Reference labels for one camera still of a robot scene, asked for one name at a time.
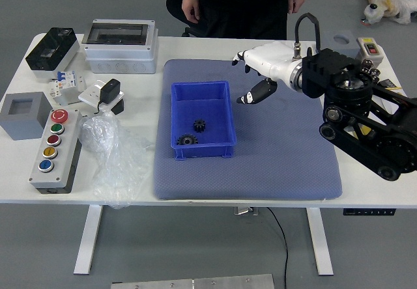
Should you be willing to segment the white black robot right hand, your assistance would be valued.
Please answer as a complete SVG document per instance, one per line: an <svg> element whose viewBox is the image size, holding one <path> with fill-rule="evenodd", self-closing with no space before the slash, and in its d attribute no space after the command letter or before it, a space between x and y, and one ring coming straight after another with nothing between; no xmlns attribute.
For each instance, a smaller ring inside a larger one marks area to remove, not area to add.
<svg viewBox="0 0 417 289"><path fill-rule="evenodd" d="M297 92L302 90L302 57L300 42L274 41L241 51L235 55L232 65L243 61L245 72L256 71L264 79L249 92L237 98L237 103L257 104L276 92L278 82Z"/></svg>

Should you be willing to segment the person's right hand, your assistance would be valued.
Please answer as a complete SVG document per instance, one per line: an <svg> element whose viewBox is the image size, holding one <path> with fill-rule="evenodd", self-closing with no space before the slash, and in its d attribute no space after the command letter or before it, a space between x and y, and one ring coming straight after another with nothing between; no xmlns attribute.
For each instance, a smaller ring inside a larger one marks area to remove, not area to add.
<svg viewBox="0 0 417 289"><path fill-rule="evenodd" d="M194 24L199 23L199 0L182 0L182 11L187 21Z"/></svg>

